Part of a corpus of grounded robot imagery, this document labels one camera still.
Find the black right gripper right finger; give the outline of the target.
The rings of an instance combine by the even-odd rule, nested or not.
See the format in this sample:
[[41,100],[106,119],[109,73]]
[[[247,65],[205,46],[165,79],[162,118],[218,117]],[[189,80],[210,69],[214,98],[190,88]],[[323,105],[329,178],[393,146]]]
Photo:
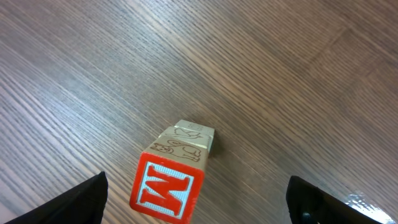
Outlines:
[[379,224],[296,175],[285,197],[292,224]]

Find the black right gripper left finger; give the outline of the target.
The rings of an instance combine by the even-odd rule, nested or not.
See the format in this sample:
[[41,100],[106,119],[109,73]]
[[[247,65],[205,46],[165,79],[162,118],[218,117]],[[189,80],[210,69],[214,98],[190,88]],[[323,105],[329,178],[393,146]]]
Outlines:
[[108,199],[105,172],[6,224],[101,224]]

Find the red block letter M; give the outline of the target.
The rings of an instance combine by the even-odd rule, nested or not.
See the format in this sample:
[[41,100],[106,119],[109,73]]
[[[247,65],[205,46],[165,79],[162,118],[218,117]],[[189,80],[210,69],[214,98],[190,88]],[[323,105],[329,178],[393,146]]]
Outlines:
[[167,136],[139,158],[130,207],[169,223],[190,223],[205,178],[209,151]]

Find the white block letter O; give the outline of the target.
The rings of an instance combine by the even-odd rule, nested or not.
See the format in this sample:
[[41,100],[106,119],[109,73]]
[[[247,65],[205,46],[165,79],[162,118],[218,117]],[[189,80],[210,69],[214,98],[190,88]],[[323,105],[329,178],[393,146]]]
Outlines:
[[211,151],[211,147],[213,146],[213,140],[215,138],[215,129],[214,128],[210,128],[208,126],[204,126],[201,124],[196,124],[190,121],[186,121],[181,119],[180,121],[178,121],[175,124],[176,128],[183,128],[183,129],[187,129],[189,131],[195,131],[198,132],[200,134],[204,134],[205,136],[209,137],[208,142],[206,143],[206,148],[207,150],[210,152]]

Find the green block letter A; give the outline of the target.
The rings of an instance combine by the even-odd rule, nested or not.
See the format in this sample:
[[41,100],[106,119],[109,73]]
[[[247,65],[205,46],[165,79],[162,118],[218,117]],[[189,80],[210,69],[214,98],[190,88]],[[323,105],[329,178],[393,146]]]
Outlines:
[[209,149],[213,144],[213,138],[211,136],[180,127],[168,127],[160,134],[160,137],[161,136],[167,136],[207,149]]

